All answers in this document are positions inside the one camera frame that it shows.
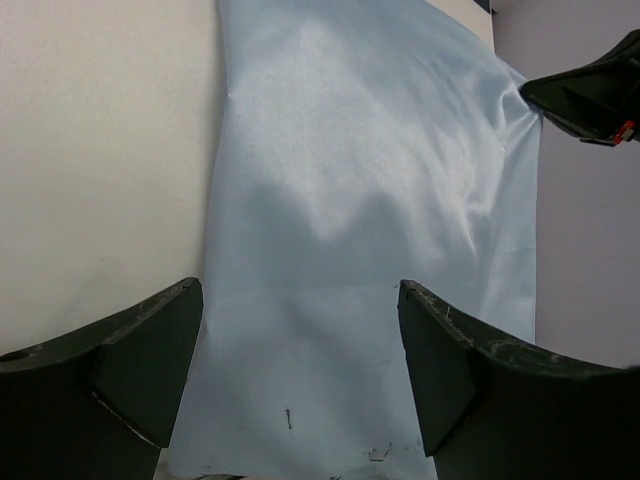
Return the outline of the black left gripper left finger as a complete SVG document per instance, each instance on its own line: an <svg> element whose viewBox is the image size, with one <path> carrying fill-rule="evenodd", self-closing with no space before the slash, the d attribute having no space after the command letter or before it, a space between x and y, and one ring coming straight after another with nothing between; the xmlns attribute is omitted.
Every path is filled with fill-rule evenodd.
<svg viewBox="0 0 640 480"><path fill-rule="evenodd" d="M1 358L4 479L151 479L171 439L203 312L185 278Z"/></svg>

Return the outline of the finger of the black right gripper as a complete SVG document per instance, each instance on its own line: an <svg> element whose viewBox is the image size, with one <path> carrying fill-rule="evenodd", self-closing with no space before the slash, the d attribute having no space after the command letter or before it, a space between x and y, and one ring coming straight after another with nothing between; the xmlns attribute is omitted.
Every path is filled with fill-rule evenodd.
<svg viewBox="0 0 640 480"><path fill-rule="evenodd" d="M615 147L639 139L639 31L583 67L530 80L523 99L583 143Z"/></svg>

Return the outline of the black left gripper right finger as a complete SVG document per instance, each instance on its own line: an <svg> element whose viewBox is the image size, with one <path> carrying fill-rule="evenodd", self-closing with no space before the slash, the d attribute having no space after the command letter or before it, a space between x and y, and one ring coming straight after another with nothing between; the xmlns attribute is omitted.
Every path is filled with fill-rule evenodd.
<svg viewBox="0 0 640 480"><path fill-rule="evenodd" d="M402 343L424 453L441 479L635 479L639 371L580 361L404 280Z"/></svg>

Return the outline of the light blue pillowcase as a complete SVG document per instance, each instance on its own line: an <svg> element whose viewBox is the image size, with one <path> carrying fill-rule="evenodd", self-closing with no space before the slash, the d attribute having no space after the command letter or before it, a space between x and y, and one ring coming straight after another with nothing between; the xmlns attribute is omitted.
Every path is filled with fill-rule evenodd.
<svg viewBox="0 0 640 480"><path fill-rule="evenodd" d="M178 477L432 479L400 282L535 331L540 117L424 1L223 1L226 97Z"/></svg>

